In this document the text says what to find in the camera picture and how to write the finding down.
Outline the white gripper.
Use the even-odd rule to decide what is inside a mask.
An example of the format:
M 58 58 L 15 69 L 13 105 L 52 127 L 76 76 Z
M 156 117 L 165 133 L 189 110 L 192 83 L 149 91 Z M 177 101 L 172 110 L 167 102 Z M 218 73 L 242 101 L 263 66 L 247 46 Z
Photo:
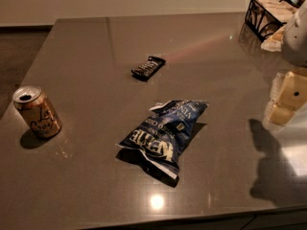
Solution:
M 282 43 L 283 57 L 293 65 L 307 66 L 307 0 L 286 24 Z M 307 69 L 289 71 L 281 85 L 277 102 L 269 105 L 270 123 L 285 126 L 307 102 Z

